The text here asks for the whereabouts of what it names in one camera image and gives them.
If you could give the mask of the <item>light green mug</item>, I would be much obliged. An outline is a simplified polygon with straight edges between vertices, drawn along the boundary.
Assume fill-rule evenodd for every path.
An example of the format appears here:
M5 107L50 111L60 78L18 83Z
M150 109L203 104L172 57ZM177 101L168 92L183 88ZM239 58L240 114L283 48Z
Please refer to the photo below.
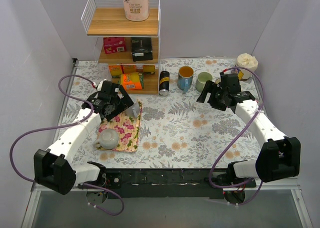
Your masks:
M195 88L197 91L202 92L207 81L213 79L212 75L208 72L201 72L197 75Z

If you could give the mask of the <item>grey-blue mug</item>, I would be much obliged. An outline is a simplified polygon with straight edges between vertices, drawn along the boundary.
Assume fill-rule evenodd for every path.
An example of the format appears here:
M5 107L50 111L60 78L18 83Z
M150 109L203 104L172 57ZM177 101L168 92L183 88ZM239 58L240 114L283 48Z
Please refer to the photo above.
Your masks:
M128 107L124 112L128 117L138 118L138 115L140 113L139 103L135 102L132 106Z

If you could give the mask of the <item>blue butterfly ceramic mug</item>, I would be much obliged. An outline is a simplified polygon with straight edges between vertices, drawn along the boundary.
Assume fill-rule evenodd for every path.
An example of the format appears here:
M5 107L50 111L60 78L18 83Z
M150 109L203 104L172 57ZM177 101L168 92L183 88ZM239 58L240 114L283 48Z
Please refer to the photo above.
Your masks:
M189 66L183 66L178 71L178 79L177 79L177 86L181 89L184 93L186 93L193 81L194 70Z

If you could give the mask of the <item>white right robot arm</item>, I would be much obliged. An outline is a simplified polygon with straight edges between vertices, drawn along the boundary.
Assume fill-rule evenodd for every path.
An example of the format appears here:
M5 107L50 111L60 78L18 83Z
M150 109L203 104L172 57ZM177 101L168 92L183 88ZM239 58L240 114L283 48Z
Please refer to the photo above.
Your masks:
M300 172L301 143L277 129L260 109L249 91L243 91L236 74L220 73L220 82L206 81L197 102L208 102L214 109L230 108L244 123L260 145L255 160L232 162L226 169L226 180L239 186L246 178L271 182L296 177Z

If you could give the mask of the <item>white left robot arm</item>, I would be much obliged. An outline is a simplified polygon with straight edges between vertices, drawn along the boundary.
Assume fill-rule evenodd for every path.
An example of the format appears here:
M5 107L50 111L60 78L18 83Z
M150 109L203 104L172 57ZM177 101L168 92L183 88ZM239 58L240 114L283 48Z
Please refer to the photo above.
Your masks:
M96 188L105 186L106 168L96 162L72 166L72 160L85 139L103 120L110 121L134 104L120 84L103 80L97 91L83 100L71 126L46 150L33 157L35 182L62 195L85 183Z

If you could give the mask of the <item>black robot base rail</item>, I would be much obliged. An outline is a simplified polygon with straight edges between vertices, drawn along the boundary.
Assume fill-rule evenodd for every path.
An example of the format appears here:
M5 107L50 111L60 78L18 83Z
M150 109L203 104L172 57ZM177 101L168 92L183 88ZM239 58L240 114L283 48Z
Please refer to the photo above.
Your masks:
M245 191L225 193L209 183L209 168L104 168L96 181L88 183L107 188L122 198L208 197L243 202Z

